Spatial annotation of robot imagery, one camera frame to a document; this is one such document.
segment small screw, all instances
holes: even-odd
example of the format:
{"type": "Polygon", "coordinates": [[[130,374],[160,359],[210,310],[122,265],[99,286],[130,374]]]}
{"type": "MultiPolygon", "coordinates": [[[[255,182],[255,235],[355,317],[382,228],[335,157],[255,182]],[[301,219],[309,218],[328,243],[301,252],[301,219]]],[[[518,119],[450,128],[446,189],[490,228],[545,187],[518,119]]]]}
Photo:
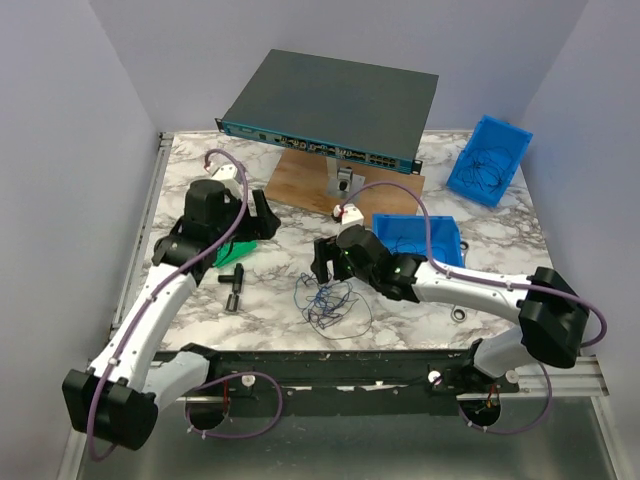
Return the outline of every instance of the small screw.
{"type": "Polygon", "coordinates": [[[243,375],[242,376],[242,384],[245,387],[251,387],[253,386],[253,384],[256,383],[256,377],[254,375],[243,375]]]}
{"type": "Polygon", "coordinates": [[[516,372],[515,370],[509,370],[504,374],[504,378],[507,379],[507,382],[516,384],[518,383],[518,380],[520,380],[520,375],[518,375],[518,372],[516,372]]]}
{"type": "Polygon", "coordinates": [[[431,370],[427,375],[427,380],[433,385],[438,385],[442,381],[442,375],[437,370],[431,370]]]}

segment metal frame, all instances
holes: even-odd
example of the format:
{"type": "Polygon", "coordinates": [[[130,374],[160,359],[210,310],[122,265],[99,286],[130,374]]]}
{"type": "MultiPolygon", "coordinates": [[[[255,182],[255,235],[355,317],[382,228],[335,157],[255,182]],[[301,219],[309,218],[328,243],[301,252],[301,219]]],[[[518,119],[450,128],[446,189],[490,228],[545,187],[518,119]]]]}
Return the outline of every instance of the metal frame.
{"type": "MultiPolygon", "coordinates": [[[[609,390],[604,381],[602,370],[595,357],[578,357],[576,366],[570,370],[547,366],[551,378],[554,397],[605,397],[609,390]]],[[[540,367],[527,365],[516,369],[520,385],[518,393],[501,393],[504,398],[542,398],[548,395],[547,380],[540,367]]],[[[484,398],[476,394],[459,395],[458,400],[484,398]]]]}
{"type": "Polygon", "coordinates": [[[149,243],[153,217],[158,207],[158,201],[160,200],[160,190],[162,188],[165,171],[167,170],[167,164],[169,163],[173,138],[173,133],[160,134],[158,155],[156,156],[151,184],[149,185],[142,218],[140,219],[140,226],[138,227],[136,246],[129,260],[126,281],[120,293],[118,307],[111,325],[112,331],[117,330],[118,327],[122,325],[125,315],[131,310],[133,302],[135,301],[136,284],[140,279],[140,272],[142,271],[142,264],[144,262],[144,252],[149,243]]]}
{"type": "MultiPolygon", "coordinates": [[[[135,248],[131,255],[131,259],[129,260],[126,280],[122,287],[120,298],[118,299],[118,306],[111,322],[112,334],[117,330],[118,326],[121,325],[124,320],[124,316],[131,309],[135,300],[135,285],[140,278],[140,272],[142,271],[144,251],[147,243],[149,243],[151,225],[153,223],[156,207],[158,206],[158,200],[160,199],[160,189],[162,187],[162,181],[164,180],[164,173],[167,169],[167,164],[169,163],[169,155],[171,153],[171,146],[173,145],[173,138],[173,133],[160,133],[158,154],[156,155],[153,175],[151,177],[151,183],[149,184],[149,190],[147,191],[147,198],[145,200],[145,207],[138,227],[135,248]]],[[[87,436],[85,434],[70,429],[69,438],[67,439],[60,468],[58,469],[58,480],[69,480],[78,477],[86,441],[87,436]]]]}

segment green object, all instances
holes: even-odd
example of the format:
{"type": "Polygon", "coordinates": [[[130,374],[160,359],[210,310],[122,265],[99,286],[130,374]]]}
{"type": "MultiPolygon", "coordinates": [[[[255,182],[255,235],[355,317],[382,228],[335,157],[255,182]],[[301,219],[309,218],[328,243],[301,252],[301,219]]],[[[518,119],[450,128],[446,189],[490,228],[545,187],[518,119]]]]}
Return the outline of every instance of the green object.
{"type": "Polygon", "coordinates": [[[231,250],[231,253],[229,253],[230,244],[227,243],[218,250],[219,260],[217,260],[213,266],[217,268],[224,267],[228,263],[248,255],[255,250],[257,246],[258,242],[256,241],[234,243],[233,249],[231,250]]]}

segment tangled cable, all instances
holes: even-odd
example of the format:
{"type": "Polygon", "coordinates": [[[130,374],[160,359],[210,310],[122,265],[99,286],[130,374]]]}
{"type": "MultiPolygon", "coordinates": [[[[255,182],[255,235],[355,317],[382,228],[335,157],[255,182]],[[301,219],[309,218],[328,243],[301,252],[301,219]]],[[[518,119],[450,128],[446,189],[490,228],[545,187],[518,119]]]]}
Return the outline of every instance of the tangled cable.
{"type": "Polygon", "coordinates": [[[465,187],[478,187],[491,193],[498,191],[513,170],[515,159],[504,147],[474,148],[458,160],[461,162],[456,177],[465,187]],[[508,158],[507,166],[496,161],[496,157],[508,158]]]}
{"type": "Polygon", "coordinates": [[[326,285],[320,285],[311,275],[301,273],[296,280],[296,285],[293,290],[293,301],[298,310],[300,310],[305,322],[309,323],[316,333],[327,340],[345,340],[348,338],[361,337],[371,329],[373,323],[371,307],[369,307],[369,304],[360,293],[353,290],[353,285],[351,285],[350,282],[331,283],[331,281],[329,281],[326,285]],[[317,290],[315,294],[304,297],[304,300],[307,302],[306,305],[298,301],[298,291],[301,284],[317,290]],[[342,294],[337,292],[340,288],[345,288],[346,291],[342,294]],[[362,299],[369,310],[369,323],[366,330],[356,335],[340,338],[329,337],[322,333],[322,330],[340,323],[360,299],[362,299]]]}

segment metal floor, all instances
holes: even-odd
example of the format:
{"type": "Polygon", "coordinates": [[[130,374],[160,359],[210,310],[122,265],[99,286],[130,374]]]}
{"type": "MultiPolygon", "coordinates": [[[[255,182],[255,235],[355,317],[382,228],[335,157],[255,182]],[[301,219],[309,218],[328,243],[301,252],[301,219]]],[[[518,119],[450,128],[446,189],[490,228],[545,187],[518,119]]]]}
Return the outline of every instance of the metal floor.
{"type": "MultiPolygon", "coordinates": [[[[496,426],[535,418],[541,399],[505,399],[496,426]]],[[[264,419],[236,420],[244,431],[264,419]]],[[[117,450],[101,464],[86,456],[83,480],[613,480],[589,398],[554,399],[545,423],[502,437],[468,429],[457,417],[427,415],[283,418],[251,440],[203,441],[186,433],[183,406],[165,410],[138,452],[117,450]]]]}

